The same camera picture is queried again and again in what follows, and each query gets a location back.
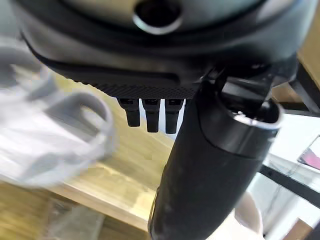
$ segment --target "pink object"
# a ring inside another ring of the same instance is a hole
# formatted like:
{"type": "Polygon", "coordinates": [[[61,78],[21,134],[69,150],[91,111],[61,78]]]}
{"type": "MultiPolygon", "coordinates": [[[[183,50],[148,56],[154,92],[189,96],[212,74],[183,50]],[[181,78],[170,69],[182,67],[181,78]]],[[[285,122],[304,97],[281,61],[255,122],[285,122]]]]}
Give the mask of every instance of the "pink object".
{"type": "Polygon", "coordinates": [[[304,164],[320,170],[320,157],[318,157],[310,148],[303,153],[300,160],[302,160],[304,164]]]}

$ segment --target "black connector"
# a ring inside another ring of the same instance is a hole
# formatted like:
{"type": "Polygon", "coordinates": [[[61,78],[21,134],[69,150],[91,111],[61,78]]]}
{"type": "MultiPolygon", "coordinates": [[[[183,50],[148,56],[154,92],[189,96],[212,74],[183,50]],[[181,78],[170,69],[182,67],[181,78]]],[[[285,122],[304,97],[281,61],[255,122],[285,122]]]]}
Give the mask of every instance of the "black connector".
{"type": "Polygon", "coordinates": [[[165,132],[167,134],[175,134],[177,132],[179,111],[181,110],[183,103],[183,99],[165,100],[165,132]]]}
{"type": "Polygon", "coordinates": [[[125,110],[129,127],[140,126],[139,99],[117,98],[120,106],[125,110]]]}
{"type": "Polygon", "coordinates": [[[142,99],[149,133],[157,133],[159,131],[160,102],[160,99],[142,99]]]}

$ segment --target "silver ring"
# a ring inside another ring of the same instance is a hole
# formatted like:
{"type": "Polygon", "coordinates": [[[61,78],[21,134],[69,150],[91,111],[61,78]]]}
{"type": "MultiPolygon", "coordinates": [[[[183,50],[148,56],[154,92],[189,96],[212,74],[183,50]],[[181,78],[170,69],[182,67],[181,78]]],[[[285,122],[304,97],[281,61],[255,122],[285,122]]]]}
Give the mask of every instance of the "silver ring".
{"type": "Polygon", "coordinates": [[[133,15],[133,22],[134,24],[140,28],[141,30],[145,31],[148,34],[153,35],[165,35],[172,33],[176,29],[178,29],[182,23],[182,18],[178,17],[174,22],[167,26],[157,27],[157,26],[151,26],[147,23],[145,23],[138,15],[133,15]]]}

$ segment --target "metal rod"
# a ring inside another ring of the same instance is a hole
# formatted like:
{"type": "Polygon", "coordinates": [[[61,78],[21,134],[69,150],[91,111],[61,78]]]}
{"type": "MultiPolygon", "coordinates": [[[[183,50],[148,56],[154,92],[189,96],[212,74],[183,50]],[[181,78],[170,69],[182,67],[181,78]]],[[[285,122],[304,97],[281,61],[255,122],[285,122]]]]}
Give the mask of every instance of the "metal rod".
{"type": "Polygon", "coordinates": [[[320,208],[320,193],[311,189],[305,184],[302,184],[291,177],[278,172],[266,165],[263,165],[259,171],[262,175],[280,184],[284,188],[307,200],[312,205],[320,208]]]}

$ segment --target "black cylinder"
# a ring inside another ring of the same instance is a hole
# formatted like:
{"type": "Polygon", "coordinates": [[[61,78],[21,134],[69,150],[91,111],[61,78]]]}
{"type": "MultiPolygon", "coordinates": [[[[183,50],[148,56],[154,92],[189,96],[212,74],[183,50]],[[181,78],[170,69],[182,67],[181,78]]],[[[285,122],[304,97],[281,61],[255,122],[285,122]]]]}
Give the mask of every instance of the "black cylinder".
{"type": "Polygon", "coordinates": [[[152,239],[209,237],[261,167],[281,112],[271,101],[257,119],[233,113],[204,83],[188,106],[163,171],[149,220],[152,239]]]}

